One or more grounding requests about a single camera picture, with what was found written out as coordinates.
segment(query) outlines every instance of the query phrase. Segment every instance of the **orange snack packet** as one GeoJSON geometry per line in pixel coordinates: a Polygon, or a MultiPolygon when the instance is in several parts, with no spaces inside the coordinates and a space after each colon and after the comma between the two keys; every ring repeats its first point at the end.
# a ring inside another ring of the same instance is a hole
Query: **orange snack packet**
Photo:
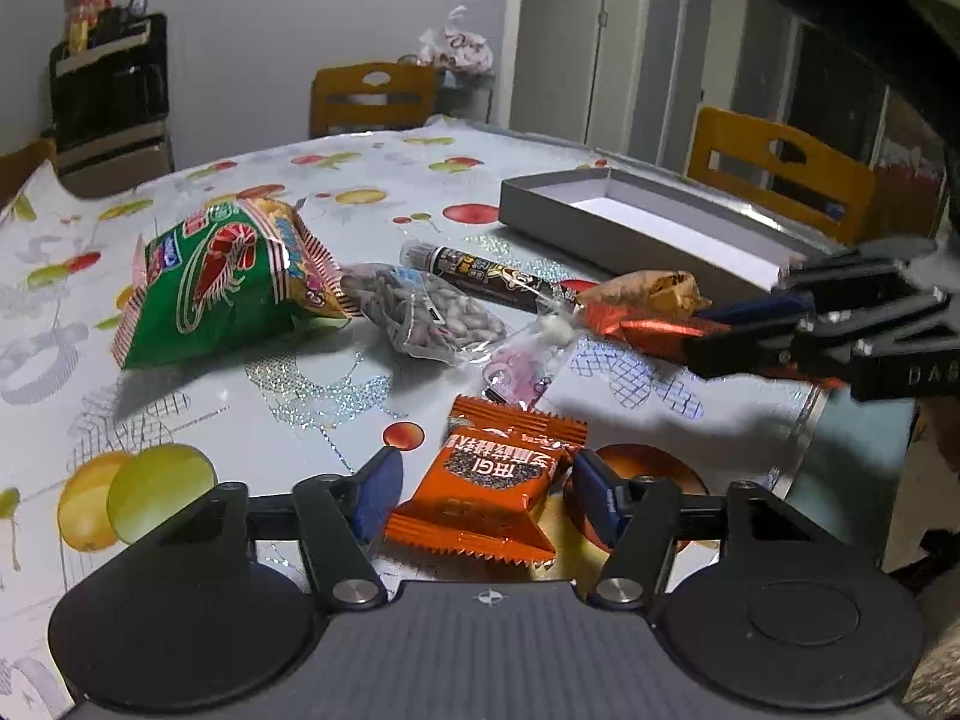
{"type": "Polygon", "coordinates": [[[599,301],[627,308],[648,308],[668,319],[689,319],[710,301],[686,271],[636,271],[617,276],[577,295],[583,305],[599,301]]]}
{"type": "Polygon", "coordinates": [[[668,319],[649,308],[594,301],[584,306],[584,322],[600,338],[625,341],[637,351],[661,360],[685,360],[683,342],[726,330],[709,319],[668,319]]]}
{"type": "Polygon", "coordinates": [[[531,517],[558,467],[584,445],[587,425],[460,395],[443,448],[387,521],[386,538],[436,552],[506,562],[556,556],[531,517]]]}

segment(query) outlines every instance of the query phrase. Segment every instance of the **plastic bag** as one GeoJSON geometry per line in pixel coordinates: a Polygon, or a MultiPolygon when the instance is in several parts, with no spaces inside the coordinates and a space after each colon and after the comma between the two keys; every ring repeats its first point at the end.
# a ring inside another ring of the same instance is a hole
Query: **plastic bag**
{"type": "Polygon", "coordinates": [[[482,395],[531,410],[584,336],[569,314],[545,314],[503,341],[483,366],[482,395]]]}
{"type": "Polygon", "coordinates": [[[482,303],[439,276],[371,263],[344,268],[340,286],[411,357],[457,365],[487,354],[508,334],[482,303]]]}
{"type": "Polygon", "coordinates": [[[466,8],[458,5],[446,15],[448,24],[439,34],[428,29],[421,35],[421,49],[416,61],[421,65],[433,65],[448,70],[481,76],[493,70],[493,51],[487,39],[475,32],[464,32],[458,22],[464,18],[466,8]]]}

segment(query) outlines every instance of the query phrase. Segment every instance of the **white wall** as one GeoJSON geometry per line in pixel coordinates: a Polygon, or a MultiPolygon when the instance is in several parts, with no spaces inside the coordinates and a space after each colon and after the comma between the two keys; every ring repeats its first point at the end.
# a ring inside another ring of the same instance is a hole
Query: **white wall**
{"type": "MultiPolygon", "coordinates": [[[[505,2],[150,0],[169,17],[176,165],[305,139],[315,71],[414,52],[458,4],[498,59],[505,2]]],[[[49,124],[47,61],[64,18],[64,0],[0,0],[0,152],[49,124]]]]}

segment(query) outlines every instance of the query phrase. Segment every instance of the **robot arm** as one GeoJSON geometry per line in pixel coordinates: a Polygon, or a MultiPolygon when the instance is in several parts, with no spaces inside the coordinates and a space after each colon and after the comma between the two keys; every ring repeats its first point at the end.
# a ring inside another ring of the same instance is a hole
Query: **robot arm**
{"type": "Polygon", "coordinates": [[[859,401],[960,394],[960,257],[928,239],[791,266],[770,298],[707,317],[728,327],[683,343],[703,378],[793,365],[859,401]]]}

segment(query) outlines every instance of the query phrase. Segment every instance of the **blue gripper pad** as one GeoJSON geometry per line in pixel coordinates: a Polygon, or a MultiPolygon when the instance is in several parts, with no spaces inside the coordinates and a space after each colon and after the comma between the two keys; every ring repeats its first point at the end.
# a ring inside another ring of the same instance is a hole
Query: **blue gripper pad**
{"type": "Polygon", "coordinates": [[[573,455],[573,495],[600,541],[613,549],[626,527],[618,512],[613,488],[623,480],[595,452],[581,449],[573,455]]]}
{"type": "Polygon", "coordinates": [[[812,314],[813,311],[813,295],[810,293],[775,293],[768,298],[745,300],[724,308],[706,308],[694,315],[699,319],[736,326],[784,319],[792,314],[812,314]]]}
{"type": "Polygon", "coordinates": [[[387,524],[387,517],[400,502],[403,488],[403,456],[399,449],[384,446],[367,461],[354,479],[359,490],[349,526],[361,543],[374,541],[387,524]]]}

